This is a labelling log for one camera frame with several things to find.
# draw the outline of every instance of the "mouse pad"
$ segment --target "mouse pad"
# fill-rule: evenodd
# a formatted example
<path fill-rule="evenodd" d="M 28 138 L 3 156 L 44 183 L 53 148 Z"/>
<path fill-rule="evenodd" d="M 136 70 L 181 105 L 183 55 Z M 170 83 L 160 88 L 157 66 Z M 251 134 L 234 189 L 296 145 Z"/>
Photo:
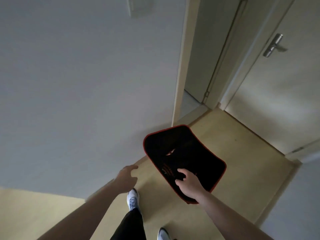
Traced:
<path fill-rule="evenodd" d="M 187 125 L 178 125 L 147 135 L 143 141 L 146 155 L 153 162 L 174 191 L 188 204 L 197 204 L 182 193 L 175 180 L 185 175 L 177 171 L 185 168 L 194 173 L 205 190 L 212 192 L 227 166 L 210 152 Z"/>

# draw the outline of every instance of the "gray floor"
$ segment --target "gray floor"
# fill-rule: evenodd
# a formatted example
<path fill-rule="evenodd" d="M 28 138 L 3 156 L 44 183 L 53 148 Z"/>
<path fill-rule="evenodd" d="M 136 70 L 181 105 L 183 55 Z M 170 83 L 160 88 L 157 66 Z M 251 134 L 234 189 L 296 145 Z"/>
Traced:
<path fill-rule="evenodd" d="M 180 119 L 189 114 L 194 109 L 201 105 L 194 97 L 192 97 L 186 90 L 183 92 Z"/>

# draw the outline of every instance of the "foot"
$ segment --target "foot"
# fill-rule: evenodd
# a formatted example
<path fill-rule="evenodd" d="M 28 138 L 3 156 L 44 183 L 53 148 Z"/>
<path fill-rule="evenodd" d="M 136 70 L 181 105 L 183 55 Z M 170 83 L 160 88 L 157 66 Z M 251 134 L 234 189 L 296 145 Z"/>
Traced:
<path fill-rule="evenodd" d="M 171 240 L 169 233 L 163 227 L 158 232 L 158 240 Z"/>
<path fill-rule="evenodd" d="M 127 203 L 128 203 L 130 211 L 135 208 L 137 208 L 140 211 L 140 209 L 139 209 L 139 194 L 135 188 L 133 188 L 132 190 L 129 191 L 129 193 L 127 195 Z"/>

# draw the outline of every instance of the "red stitched edge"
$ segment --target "red stitched edge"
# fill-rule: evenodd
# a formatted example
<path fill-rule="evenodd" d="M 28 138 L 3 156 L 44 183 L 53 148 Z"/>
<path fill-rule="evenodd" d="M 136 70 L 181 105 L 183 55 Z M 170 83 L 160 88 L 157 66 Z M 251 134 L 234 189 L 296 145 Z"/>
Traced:
<path fill-rule="evenodd" d="M 162 132 L 162 131 L 167 131 L 167 130 L 170 130 L 170 129 L 172 129 L 172 128 L 176 128 L 176 127 L 179 127 L 179 126 L 186 126 L 186 127 L 191 131 L 191 133 L 194 135 L 194 137 L 199 141 L 199 139 L 198 139 L 198 138 L 196 137 L 196 135 L 192 132 L 192 130 L 190 129 L 190 127 L 189 127 L 188 125 L 186 125 L 186 124 L 176 125 L 176 126 L 173 126 L 173 127 L 167 128 L 167 129 L 162 129 L 162 130 L 159 130 L 159 131 L 156 131 L 156 132 L 147 134 L 146 137 L 145 137 L 144 140 L 143 140 L 143 149 L 144 149 L 144 152 L 146 153 L 146 155 L 148 156 L 149 159 L 150 159 L 150 157 L 149 157 L 148 153 L 146 152 L 146 148 L 145 148 L 145 146 L 144 146 L 144 142 L 146 141 L 146 138 L 147 138 L 148 136 L 153 135 L 153 134 L 156 134 L 156 133 L 159 133 L 159 132 Z M 205 146 L 201 141 L 199 141 L 199 142 L 201 143 L 201 145 L 203 145 L 203 147 L 204 147 L 205 149 L 207 149 L 212 155 L 214 155 L 216 158 L 218 158 L 220 161 L 222 161 L 222 162 L 224 163 L 224 165 L 225 165 L 224 171 L 223 171 L 223 173 L 221 174 L 220 178 L 219 178 L 218 181 L 214 184 L 214 186 L 210 189 L 209 192 L 211 193 L 211 192 L 214 190 L 214 188 L 216 187 L 216 185 L 218 184 L 218 182 L 220 181 L 220 179 L 222 178 L 222 176 L 224 175 L 224 173 L 225 173 L 225 171 L 226 171 L 226 169 L 227 169 L 227 165 L 226 165 L 225 161 L 223 161 L 222 159 L 220 159 L 219 157 L 217 157 L 217 156 L 216 156 L 214 153 L 212 153 L 208 148 L 206 148 L 206 146 Z M 163 176 L 163 174 L 161 173 L 160 169 L 158 169 L 158 167 L 154 164 L 154 162 L 153 162 L 151 159 L 150 159 L 150 161 L 153 163 L 153 165 L 154 165 L 155 168 L 159 171 L 159 173 L 162 175 L 162 177 L 164 177 L 164 179 L 168 182 L 168 180 L 166 179 L 166 177 Z M 170 185 L 170 187 L 174 190 L 174 192 L 175 192 L 183 201 L 185 201 L 185 202 L 188 203 L 188 204 L 194 204 L 194 205 L 198 204 L 198 202 L 191 202 L 191 201 L 187 201 L 187 200 L 183 199 L 183 198 L 177 193 L 177 191 L 171 186 L 171 184 L 170 184 L 169 182 L 168 182 L 168 184 Z"/>

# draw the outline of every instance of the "beige linoleum floor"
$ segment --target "beige linoleum floor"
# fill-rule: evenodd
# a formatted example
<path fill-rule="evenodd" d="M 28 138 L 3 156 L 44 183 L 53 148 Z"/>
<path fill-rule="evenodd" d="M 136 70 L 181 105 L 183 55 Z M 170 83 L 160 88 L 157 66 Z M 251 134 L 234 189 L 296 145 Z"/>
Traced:
<path fill-rule="evenodd" d="M 227 164 L 213 194 L 255 222 L 294 165 L 219 109 L 191 129 Z M 183 202 L 149 160 L 132 175 L 138 176 L 147 239 L 156 239 L 162 226 L 178 240 L 223 239 L 200 206 Z M 36 239 L 82 203 L 64 196 L 0 190 L 0 239 Z M 110 239 L 127 211 L 126 195 L 119 195 L 91 239 Z"/>

